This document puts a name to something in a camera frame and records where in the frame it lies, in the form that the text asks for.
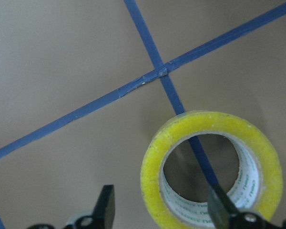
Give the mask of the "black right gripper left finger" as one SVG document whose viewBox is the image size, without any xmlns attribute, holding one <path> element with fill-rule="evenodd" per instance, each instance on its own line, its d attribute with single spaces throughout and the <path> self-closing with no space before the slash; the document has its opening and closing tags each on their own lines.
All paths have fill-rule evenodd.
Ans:
<svg viewBox="0 0 286 229">
<path fill-rule="evenodd" d="M 92 212 L 93 229 L 112 229 L 115 218 L 114 185 L 104 185 Z"/>
</svg>

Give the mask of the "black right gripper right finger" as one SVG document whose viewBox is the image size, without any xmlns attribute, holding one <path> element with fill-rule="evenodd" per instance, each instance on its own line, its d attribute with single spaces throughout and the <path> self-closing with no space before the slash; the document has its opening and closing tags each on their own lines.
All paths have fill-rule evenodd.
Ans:
<svg viewBox="0 0 286 229">
<path fill-rule="evenodd" d="M 210 184 L 207 199 L 209 216 L 216 229 L 235 229 L 240 211 L 221 186 Z"/>
</svg>

